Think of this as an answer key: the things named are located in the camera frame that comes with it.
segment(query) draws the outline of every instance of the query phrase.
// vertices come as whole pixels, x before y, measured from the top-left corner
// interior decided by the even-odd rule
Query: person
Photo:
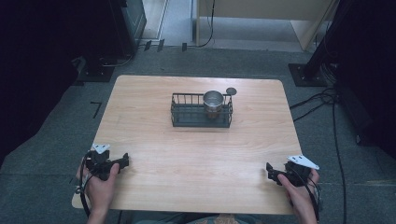
[[[103,181],[96,176],[93,176],[87,183],[85,193],[91,202],[91,215],[87,223],[105,223],[109,207],[113,201],[115,182],[120,166],[115,163],[110,170],[107,181]],[[83,174],[87,175],[88,169],[84,168]],[[314,207],[305,187],[294,187],[289,180],[283,176],[278,175],[278,179],[286,190],[286,197],[293,207],[293,213],[297,217],[300,224],[314,224],[317,223]],[[311,170],[310,178],[308,179],[308,187],[313,192],[314,186],[319,181],[319,174],[315,169]]]

